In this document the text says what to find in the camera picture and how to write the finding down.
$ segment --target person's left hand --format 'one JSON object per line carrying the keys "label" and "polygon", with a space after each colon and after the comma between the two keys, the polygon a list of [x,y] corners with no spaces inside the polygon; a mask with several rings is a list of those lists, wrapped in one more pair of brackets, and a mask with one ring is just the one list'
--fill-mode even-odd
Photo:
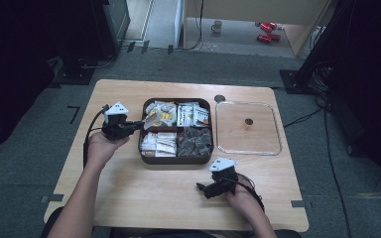
{"label": "person's left hand", "polygon": [[102,132],[97,132],[89,137],[87,165],[104,168],[112,158],[114,152],[129,141],[129,137],[117,141],[109,141]]}

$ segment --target tabletop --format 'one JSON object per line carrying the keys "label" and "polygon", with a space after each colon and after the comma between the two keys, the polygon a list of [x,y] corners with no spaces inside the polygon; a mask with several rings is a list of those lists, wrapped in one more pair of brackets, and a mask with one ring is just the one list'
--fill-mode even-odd
{"label": "tabletop", "polygon": [[[206,199],[196,183],[211,184],[212,161],[217,157],[235,160],[238,173],[250,177],[263,202],[274,229],[306,231],[309,228],[301,201],[299,184],[282,126],[279,108],[271,88],[190,84],[132,80],[99,80],[92,92],[54,194],[62,201],[51,201],[45,221],[64,206],[82,172],[82,144],[87,129],[102,106],[120,101],[128,110],[128,121],[142,118],[144,103],[150,98],[202,98],[215,113],[215,95],[227,101],[267,103],[274,109],[282,143],[276,156],[236,155],[221,152],[216,145],[204,165],[148,165],[138,151],[139,132],[116,151],[103,170],[94,212],[94,225],[203,230],[250,230],[249,224],[228,204],[224,196]],[[96,121],[99,127],[104,118]],[[212,120],[215,135],[215,120]]]}

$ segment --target floor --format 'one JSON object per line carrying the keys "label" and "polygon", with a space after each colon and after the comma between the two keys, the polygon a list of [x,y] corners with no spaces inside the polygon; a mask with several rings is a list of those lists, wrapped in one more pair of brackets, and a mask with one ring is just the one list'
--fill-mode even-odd
{"label": "floor", "polygon": [[[178,0],[152,0],[150,10],[142,6],[144,2],[151,0],[129,0],[128,7],[131,14],[131,23],[148,20],[144,29],[136,30],[130,26],[126,43],[136,42],[142,46],[143,42],[149,41],[150,48],[167,49],[175,44],[175,19],[178,8]],[[198,39],[199,19],[187,18],[188,38],[187,48],[195,46]],[[281,36],[280,41],[264,43],[257,41],[263,31],[255,26],[254,22],[239,22],[222,20],[220,34],[214,34],[211,26],[214,19],[202,19],[201,42],[196,45],[194,51],[228,53],[238,55],[258,55],[267,57],[295,58],[286,38],[285,28],[274,30],[274,34]],[[128,37],[130,32],[144,32],[141,39]],[[310,52],[309,43],[300,53],[299,58],[305,59]]]}

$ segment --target hand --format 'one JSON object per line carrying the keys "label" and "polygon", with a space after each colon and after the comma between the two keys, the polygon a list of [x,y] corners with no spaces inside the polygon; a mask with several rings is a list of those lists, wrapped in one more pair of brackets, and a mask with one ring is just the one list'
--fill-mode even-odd
{"label": "hand", "polygon": [[[252,184],[243,176],[238,176],[238,179],[239,182],[253,188]],[[243,216],[245,216],[250,211],[261,210],[261,212],[263,212],[255,197],[253,197],[253,195],[240,184],[236,185],[235,194],[233,194],[231,191],[228,191],[225,193],[225,197],[227,198],[230,205]]]}
{"label": "hand", "polygon": [[103,169],[114,155],[114,152],[128,141],[129,137],[117,141],[109,141],[102,132],[92,134],[88,140],[87,165]]}

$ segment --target gray carpet floor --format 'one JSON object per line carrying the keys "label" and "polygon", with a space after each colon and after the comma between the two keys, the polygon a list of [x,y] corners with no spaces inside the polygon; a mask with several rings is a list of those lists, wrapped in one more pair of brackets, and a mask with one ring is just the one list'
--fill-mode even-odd
{"label": "gray carpet floor", "polygon": [[[203,52],[168,55],[167,50],[152,49],[141,54],[136,49],[129,54],[122,51],[112,64],[97,69],[90,85],[45,89],[11,137],[0,145],[0,237],[40,236],[48,205],[42,197],[53,193],[98,79],[282,87],[279,69],[299,69],[302,64],[302,59],[295,58]],[[318,108],[311,95],[276,89],[276,97],[284,124]],[[79,107],[76,117],[72,107]],[[321,112],[287,127],[285,132],[310,223],[302,236],[381,237],[381,169],[368,158],[347,156],[346,141],[335,116]],[[93,236],[108,237],[108,232],[108,228],[97,228]]]}

